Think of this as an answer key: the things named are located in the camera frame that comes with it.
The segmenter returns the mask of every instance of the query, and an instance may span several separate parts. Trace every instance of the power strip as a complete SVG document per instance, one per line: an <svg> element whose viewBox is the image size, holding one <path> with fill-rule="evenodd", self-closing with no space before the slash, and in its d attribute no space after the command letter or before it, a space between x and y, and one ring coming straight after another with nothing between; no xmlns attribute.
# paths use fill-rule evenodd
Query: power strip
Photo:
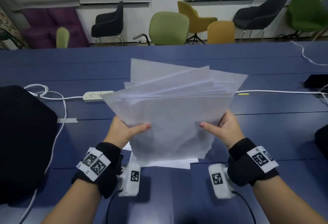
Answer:
<svg viewBox="0 0 328 224"><path fill-rule="evenodd" d="M100 95L113 93L114 91L92 91L87 92L83 95L83 100L85 102L103 102L104 100L101 98Z"/></svg>

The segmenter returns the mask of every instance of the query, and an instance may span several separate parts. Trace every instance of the patterned curtain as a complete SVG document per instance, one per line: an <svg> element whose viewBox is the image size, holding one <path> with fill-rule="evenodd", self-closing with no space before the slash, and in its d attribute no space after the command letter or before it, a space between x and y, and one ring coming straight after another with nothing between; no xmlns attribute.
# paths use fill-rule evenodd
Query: patterned curtain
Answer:
<svg viewBox="0 0 328 224"><path fill-rule="evenodd" d="M0 7L0 32L3 35L12 36L13 37L12 40L18 48L29 48L23 37L20 35L19 31L16 29L14 24L11 22L11 20L8 18L8 16L2 10L1 7ZM0 40L0 48L7 49L6 44L4 44L1 40Z"/></svg>

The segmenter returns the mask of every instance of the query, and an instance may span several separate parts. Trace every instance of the black device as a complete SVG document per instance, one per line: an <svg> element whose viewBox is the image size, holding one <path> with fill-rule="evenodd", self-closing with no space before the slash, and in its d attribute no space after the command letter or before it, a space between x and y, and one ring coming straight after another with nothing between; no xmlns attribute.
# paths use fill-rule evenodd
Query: black device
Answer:
<svg viewBox="0 0 328 224"><path fill-rule="evenodd" d="M20 86L0 87L0 204L42 183L57 134L57 115Z"/></svg>
<svg viewBox="0 0 328 224"><path fill-rule="evenodd" d="M328 159L328 125L320 128L314 134L315 144L319 148L319 150L323 153L323 155Z"/></svg>
<svg viewBox="0 0 328 224"><path fill-rule="evenodd" d="M304 88L312 90L321 90L328 84L328 74L313 74L303 83ZM322 92L327 93L328 87L324 88Z"/></svg>

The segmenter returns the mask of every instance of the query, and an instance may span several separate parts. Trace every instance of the yellow object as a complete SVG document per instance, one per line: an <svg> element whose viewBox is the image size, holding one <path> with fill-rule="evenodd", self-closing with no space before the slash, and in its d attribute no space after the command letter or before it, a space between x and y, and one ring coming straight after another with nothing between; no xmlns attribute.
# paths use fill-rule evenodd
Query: yellow object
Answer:
<svg viewBox="0 0 328 224"><path fill-rule="evenodd" d="M189 32L201 33L207 31L207 27L212 22L217 21L215 17L199 17L197 11L189 4L178 1L178 9L180 14L184 14L189 18Z"/></svg>
<svg viewBox="0 0 328 224"><path fill-rule="evenodd" d="M65 27L60 27L56 35L56 47L67 48L68 41L70 40L70 32Z"/></svg>
<svg viewBox="0 0 328 224"><path fill-rule="evenodd" d="M232 21L216 21L207 29L207 44L228 44L235 42L235 25Z"/></svg>

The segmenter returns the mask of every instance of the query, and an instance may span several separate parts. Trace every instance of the human hand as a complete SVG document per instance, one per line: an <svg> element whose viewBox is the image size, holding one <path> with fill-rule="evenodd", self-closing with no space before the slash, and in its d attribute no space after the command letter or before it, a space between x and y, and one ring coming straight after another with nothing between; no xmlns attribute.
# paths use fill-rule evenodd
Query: human hand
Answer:
<svg viewBox="0 0 328 224"><path fill-rule="evenodd" d="M115 116L104 142L112 143L122 149L133 136L145 132L147 129L150 129L150 127L150 124L128 127L123 121Z"/></svg>
<svg viewBox="0 0 328 224"><path fill-rule="evenodd" d="M236 116L230 110L225 112L218 126L206 122L200 123L199 126L221 139L228 150L233 147L235 143L245 138Z"/></svg>

